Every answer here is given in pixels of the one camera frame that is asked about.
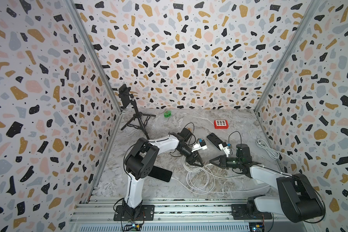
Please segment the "black phone pale green case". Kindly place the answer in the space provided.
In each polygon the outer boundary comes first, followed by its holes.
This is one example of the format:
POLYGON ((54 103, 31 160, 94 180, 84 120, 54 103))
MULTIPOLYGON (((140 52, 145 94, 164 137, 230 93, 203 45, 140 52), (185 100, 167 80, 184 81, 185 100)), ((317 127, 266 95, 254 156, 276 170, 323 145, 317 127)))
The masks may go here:
POLYGON ((227 147, 227 144, 214 133, 210 133, 206 138, 220 151, 227 147))

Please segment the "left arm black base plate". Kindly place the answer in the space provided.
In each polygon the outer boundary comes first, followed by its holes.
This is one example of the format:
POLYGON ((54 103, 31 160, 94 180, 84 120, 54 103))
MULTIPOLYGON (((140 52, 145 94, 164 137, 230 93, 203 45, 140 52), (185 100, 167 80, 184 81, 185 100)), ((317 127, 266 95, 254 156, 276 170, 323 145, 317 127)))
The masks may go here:
POLYGON ((114 221, 153 221, 155 215, 154 205, 141 205, 133 209, 129 206, 117 206, 114 221))

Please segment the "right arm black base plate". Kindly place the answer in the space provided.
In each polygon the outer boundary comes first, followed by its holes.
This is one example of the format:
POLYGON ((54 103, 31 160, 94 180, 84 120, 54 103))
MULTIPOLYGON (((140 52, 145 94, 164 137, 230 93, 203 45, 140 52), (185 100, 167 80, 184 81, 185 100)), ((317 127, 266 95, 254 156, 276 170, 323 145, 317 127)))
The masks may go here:
POLYGON ((234 220, 247 220, 247 219, 272 219, 273 216, 268 212, 261 212, 256 208, 254 203, 256 197, 249 197, 245 204, 233 204, 231 205, 231 213, 234 220))

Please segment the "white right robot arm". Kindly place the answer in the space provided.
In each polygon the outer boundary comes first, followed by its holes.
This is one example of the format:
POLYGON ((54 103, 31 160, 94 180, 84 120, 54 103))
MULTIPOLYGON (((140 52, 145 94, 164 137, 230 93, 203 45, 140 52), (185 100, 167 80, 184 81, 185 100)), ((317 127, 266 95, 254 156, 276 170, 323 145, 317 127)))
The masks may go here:
POLYGON ((211 159, 210 164, 221 169, 238 169, 240 174, 263 182, 278 192, 278 197, 257 196, 251 198, 258 212, 284 215, 291 222, 310 222, 326 216, 326 207, 318 192, 304 174, 288 174, 267 168, 253 161, 246 144, 236 145, 236 155, 220 155, 211 159))

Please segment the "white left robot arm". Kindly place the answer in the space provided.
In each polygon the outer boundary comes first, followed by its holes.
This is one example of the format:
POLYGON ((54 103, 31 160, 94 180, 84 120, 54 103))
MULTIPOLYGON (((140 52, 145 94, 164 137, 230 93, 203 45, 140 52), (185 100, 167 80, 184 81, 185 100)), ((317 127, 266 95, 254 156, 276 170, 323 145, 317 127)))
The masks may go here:
POLYGON ((203 167, 204 163, 198 150, 188 144, 193 132, 183 128, 180 133, 169 133, 159 139, 140 138, 124 159, 125 171, 128 174, 127 195, 124 204, 130 209, 141 206, 142 191, 145 178, 153 171, 160 171, 154 166, 157 156, 171 150, 176 150, 184 156, 185 162, 191 166, 203 167))

